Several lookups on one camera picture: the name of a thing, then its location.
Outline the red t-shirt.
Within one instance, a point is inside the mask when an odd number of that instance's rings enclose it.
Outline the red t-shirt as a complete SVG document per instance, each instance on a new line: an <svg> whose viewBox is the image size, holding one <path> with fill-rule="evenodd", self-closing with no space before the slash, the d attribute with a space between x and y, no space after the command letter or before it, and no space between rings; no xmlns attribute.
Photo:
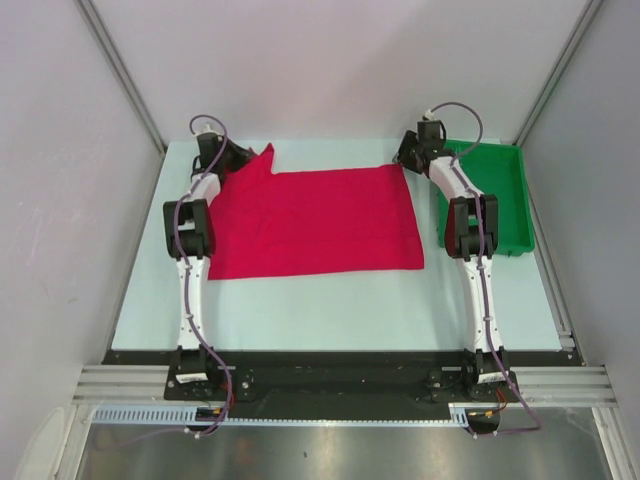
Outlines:
<svg viewBox="0 0 640 480"><path fill-rule="evenodd" d="M267 145L210 205L210 280L424 268L400 166L276 173L275 159Z"/></svg>

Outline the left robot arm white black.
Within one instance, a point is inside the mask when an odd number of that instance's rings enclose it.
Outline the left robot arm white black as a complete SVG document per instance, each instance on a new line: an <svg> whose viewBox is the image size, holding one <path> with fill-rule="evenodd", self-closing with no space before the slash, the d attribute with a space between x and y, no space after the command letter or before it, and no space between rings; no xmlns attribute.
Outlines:
<svg viewBox="0 0 640 480"><path fill-rule="evenodd" d="M202 290L215 252L209 207L226 177L245 167L256 153L210 128L195 134L198 154L190 185L176 201L163 204L167 252L176 261L180 285L180 327L177 346L198 350L206 344Z"/></svg>

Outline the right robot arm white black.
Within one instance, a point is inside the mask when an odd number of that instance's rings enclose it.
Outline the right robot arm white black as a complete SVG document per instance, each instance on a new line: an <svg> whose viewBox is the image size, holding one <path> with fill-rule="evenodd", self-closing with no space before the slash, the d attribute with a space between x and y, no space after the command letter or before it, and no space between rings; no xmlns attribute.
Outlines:
<svg viewBox="0 0 640 480"><path fill-rule="evenodd" d="M455 152L445 146L444 123L423 116L405 132L394 162L426 176L448 202L445 250L462 278L466 311L472 326L468 349L496 353L504 347L492 291L492 260L498 246L498 199L479 189L463 171Z"/></svg>

